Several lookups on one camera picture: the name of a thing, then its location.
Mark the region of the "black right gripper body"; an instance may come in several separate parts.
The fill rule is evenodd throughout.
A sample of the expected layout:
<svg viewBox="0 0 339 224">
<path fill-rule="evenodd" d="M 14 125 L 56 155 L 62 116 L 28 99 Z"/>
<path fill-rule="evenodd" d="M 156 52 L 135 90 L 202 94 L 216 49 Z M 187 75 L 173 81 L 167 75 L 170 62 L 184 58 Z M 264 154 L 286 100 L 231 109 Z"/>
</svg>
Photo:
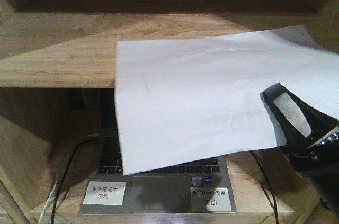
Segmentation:
<svg viewBox="0 0 339 224">
<path fill-rule="evenodd" d="M 321 139 L 320 143 L 299 153 L 280 147 L 295 172 L 306 178 L 316 189 L 325 208 L 338 210 L 338 128 Z"/>
</svg>

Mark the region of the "right gripper black finger with white pad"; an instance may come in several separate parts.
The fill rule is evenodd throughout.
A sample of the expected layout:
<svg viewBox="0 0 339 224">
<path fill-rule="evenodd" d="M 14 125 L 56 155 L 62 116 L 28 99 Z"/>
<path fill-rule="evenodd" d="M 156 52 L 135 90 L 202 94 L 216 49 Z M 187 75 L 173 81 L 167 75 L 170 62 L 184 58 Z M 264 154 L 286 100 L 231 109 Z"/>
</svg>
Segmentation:
<svg viewBox="0 0 339 224">
<path fill-rule="evenodd" d="M 319 146 L 338 141 L 338 119 L 308 105 L 283 85 L 276 83 L 261 95 L 288 146 Z"/>
</svg>

